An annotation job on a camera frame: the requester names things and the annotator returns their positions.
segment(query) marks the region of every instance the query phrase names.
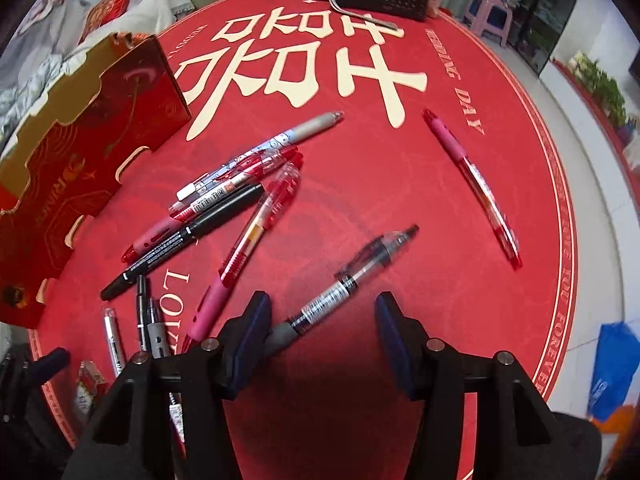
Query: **table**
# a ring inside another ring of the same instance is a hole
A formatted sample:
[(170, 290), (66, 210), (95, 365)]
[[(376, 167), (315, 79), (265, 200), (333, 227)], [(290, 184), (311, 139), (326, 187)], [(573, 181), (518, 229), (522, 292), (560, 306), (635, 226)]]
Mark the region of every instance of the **table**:
[[(254, 290), (273, 322), (332, 282), (364, 243), (412, 223), (420, 233), (393, 267), (305, 338), (264, 364), (225, 405), (245, 478), (402, 478), (421, 403), (392, 380), (374, 323), (391, 290), (405, 315), (461, 352), (514, 352), (546, 398), (561, 367), (575, 304), (575, 227), (558, 153), (533, 102), (475, 36), (442, 16), (395, 18), (391, 33), (313, 0), (222, 0), (160, 40), (193, 113), (191, 123), (123, 175), (122, 188), (74, 242), (74, 254), (31, 332), (36, 356), (72, 356), (45, 386), (70, 441), (81, 359), (112, 378), (98, 293), (120, 256), (174, 193), (258, 142), (316, 114), (344, 121), (305, 141), (303, 182), (290, 210), (248, 263), (215, 334)], [(425, 125), (439, 115), (466, 147), (510, 218), (524, 266), (514, 271), (466, 181)], [(191, 315), (250, 212), (156, 269), (170, 339)], [(112, 302), (128, 356), (136, 351), (134, 291)], [(475, 401), (467, 396), (459, 478), (473, 462)]]

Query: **plastic stool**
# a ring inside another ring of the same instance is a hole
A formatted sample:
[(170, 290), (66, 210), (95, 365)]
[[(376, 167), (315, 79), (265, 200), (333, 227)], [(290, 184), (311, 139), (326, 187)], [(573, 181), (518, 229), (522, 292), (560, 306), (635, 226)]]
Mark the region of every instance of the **plastic stool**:
[(502, 46), (507, 45), (513, 13), (502, 0), (471, 0), (465, 19), (471, 22), (471, 32), (478, 38), (487, 31), (500, 36)]

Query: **blue bag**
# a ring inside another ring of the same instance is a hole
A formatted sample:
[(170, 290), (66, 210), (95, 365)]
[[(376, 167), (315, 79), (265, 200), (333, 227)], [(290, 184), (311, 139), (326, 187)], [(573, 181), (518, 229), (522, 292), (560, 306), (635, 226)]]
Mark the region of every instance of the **blue bag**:
[(600, 327), (589, 394), (589, 414), (606, 421), (625, 402), (640, 364), (640, 341), (624, 322)]

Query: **pen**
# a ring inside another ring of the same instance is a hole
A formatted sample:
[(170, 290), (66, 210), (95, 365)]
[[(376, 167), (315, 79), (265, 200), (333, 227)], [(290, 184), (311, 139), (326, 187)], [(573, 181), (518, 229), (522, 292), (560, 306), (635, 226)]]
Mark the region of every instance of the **pen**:
[(156, 222), (133, 242), (122, 255), (122, 262), (132, 264), (168, 235), (175, 233), (226, 195), (244, 184), (257, 182), (271, 171), (277, 170), (295, 155), (297, 150), (298, 148), (295, 146), (285, 146), (282, 150), (268, 149), (250, 155), (232, 170), (220, 176), (212, 189), (197, 197), (191, 204), (175, 203), (172, 206), (174, 210), (169, 216)]
[(394, 231), (370, 241), (335, 274), (338, 281), (302, 307), (295, 316), (272, 327), (264, 341), (263, 357), (270, 357), (285, 349), (354, 296), (360, 285), (398, 257), (399, 251), (417, 232), (418, 226), (414, 224), (406, 231)]
[(494, 234), (498, 238), (502, 249), (507, 254), (511, 265), (514, 269), (520, 268), (522, 266), (522, 260), (518, 249), (518, 241), (507, 222), (507, 217), (498, 208), (494, 194), (491, 192), (482, 174), (478, 171), (478, 168), (469, 161), (465, 149), (444, 123), (436, 117), (433, 112), (426, 108), (423, 111), (423, 115), (431, 131), (438, 138), (445, 151), (449, 153), (453, 162), (456, 163), (484, 208), (491, 222), (491, 226), (494, 229)]
[(126, 359), (122, 351), (120, 334), (118, 333), (118, 319), (116, 311), (110, 306), (105, 306), (102, 310), (104, 329), (107, 335), (107, 346), (109, 347), (109, 357), (113, 365), (113, 373), (117, 376), (124, 370)]
[(228, 161), (226, 164), (223, 164), (222, 166), (220, 166), (220, 168), (213, 171), (212, 173), (205, 173), (200, 178), (196, 179), (190, 184), (187, 184), (180, 191), (178, 191), (178, 193), (176, 193), (178, 201), (186, 204), (193, 202), (193, 200), (195, 200), (201, 194), (207, 192), (214, 185), (213, 181), (218, 179), (221, 175), (225, 174), (238, 162), (240, 162), (244, 158), (247, 158), (252, 153), (259, 152), (260, 150), (266, 150), (267, 148), (282, 148), (284, 146), (289, 146), (290, 144), (298, 144), (303, 140), (314, 136), (315, 134), (318, 134), (324, 130), (331, 128), (332, 126), (335, 126), (338, 122), (340, 122), (340, 120), (342, 120), (343, 116), (343, 112), (327, 112), (309, 119), (308, 121), (305, 121), (298, 126), (294, 126), (286, 132), (277, 134), (275, 137), (271, 137), (271, 139), (258, 144), (258, 146), (255, 146), (248, 152), (245, 152), (242, 155)]
[(136, 283), (138, 290), (136, 291), (136, 316), (138, 318), (138, 345), (142, 351), (148, 352), (148, 344), (146, 338), (146, 305), (148, 299), (148, 283), (144, 274), (138, 276)]
[(214, 281), (207, 287), (193, 317), (193, 323), (182, 341), (180, 353), (187, 352), (191, 346), (209, 334), (262, 234), (273, 227), (291, 204), (300, 184), (300, 167), (302, 154), (298, 153), (280, 168), (276, 179), (271, 182), (267, 193), (236, 240), (234, 248), (218, 269)]
[[(169, 357), (171, 350), (169, 350), (169, 343), (166, 340), (166, 330), (164, 323), (160, 319), (160, 307), (159, 301), (156, 298), (149, 298), (147, 317), (149, 324), (146, 326), (146, 330), (149, 334), (149, 345), (151, 347), (151, 355), (154, 359), (161, 359), (163, 357)], [(176, 396), (169, 392), (169, 415), (174, 423), (175, 431), (178, 433), (178, 437), (181, 442), (184, 442), (184, 424), (182, 422), (182, 405), (176, 398)]]
[(163, 264), (174, 254), (179, 253), (194, 241), (209, 234), (227, 221), (231, 220), (242, 211), (252, 206), (264, 192), (262, 184), (247, 184), (230, 195), (224, 197), (219, 203), (213, 206), (193, 222), (172, 234), (158, 246), (145, 254), (132, 266), (127, 268), (115, 280), (107, 285), (101, 292), (100, 298), (103, 301), (110, 301), (125, 292), (131, 285), (136, 283), (138, 276), (148, 274), (156, 267)]

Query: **pink pen grip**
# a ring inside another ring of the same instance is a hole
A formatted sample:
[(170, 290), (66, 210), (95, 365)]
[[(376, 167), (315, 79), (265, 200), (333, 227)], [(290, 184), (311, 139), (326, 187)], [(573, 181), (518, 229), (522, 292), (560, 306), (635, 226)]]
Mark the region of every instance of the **pink pen grip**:
[(193, 324), (187, 335), (196, 341), (202, 341), (207, 338), (214, 323), (220, 317), (220, 313), (225, 307), (226, 300), (230, 294), (231, 288), (226, 288), (222, 284), (220, 276), (216, 275), (216, 279), (204, 293), (200, 306), (195, 316), (193, 316)]
[(140, 235), (136, 241), (133, 242), (133, 248), (138, 256), (142, 256), (181, 227), (182, 222), (170, 216), (165, 216), (161, 221)]
[(459, 163), (466, 157), (465, 149), (460, 146), (460, 143), (439, 118), (429, 121), (429, 127), (455, 163)]

